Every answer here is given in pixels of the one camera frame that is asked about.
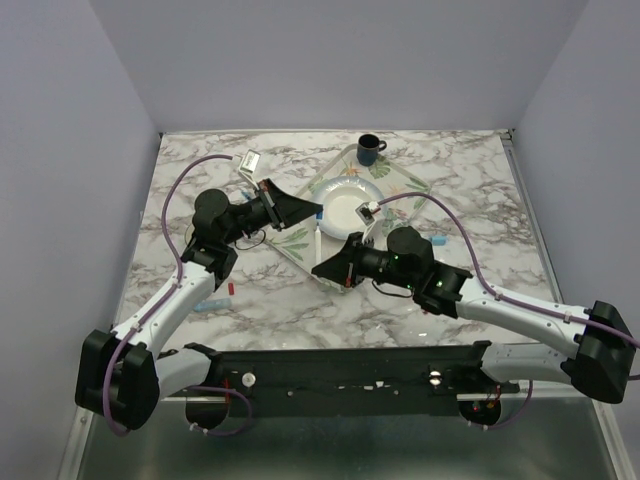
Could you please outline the white blue acrylic marker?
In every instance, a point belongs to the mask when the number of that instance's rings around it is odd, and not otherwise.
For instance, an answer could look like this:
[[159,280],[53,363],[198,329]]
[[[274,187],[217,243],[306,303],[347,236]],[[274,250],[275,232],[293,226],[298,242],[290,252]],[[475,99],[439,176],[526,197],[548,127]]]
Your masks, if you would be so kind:
[[316,223],[315,231],[314,231],[314,252],[315,252],[315,263],[314,265],[318,265],[322,262],[322,232],[320,229],[319,223]]

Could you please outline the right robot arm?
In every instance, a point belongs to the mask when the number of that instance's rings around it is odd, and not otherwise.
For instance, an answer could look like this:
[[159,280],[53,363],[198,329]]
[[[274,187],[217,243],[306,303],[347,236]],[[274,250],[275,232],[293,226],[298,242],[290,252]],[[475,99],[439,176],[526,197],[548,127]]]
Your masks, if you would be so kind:
[[484,322],[529,338],[520,346],[490,345],[464,362],[460,379],[480,392],[494,381],[541,380],[569,384],[609,404],[622,402],[639,347],[618,310],[537,300],[489,285],[480,276],[435,259],[432,244],[412,227],[393,230],[383,250],[355,232],[313,275],[353,288],[365,279],[410,291],[423,310]]

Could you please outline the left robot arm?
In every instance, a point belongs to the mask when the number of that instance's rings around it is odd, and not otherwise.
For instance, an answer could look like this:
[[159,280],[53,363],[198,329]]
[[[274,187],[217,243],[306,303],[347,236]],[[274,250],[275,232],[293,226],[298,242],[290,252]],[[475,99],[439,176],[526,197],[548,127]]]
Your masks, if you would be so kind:
[[134,315],[109,332],[84,340],[76,383],[78,406],[100,414],[117,436],[141,428],[158,402],[184,388],[214,393],[222,380],[218,353],[190,346],[170,357],[162,348],[194,307],[229,277],[238,254],[233,245],[272,226],[281,231],[321,214],[317,203],[289,195],[272,180],[260,181],[253,199],[232,203],[219,189],[195,200],[193,232],[177,267]]

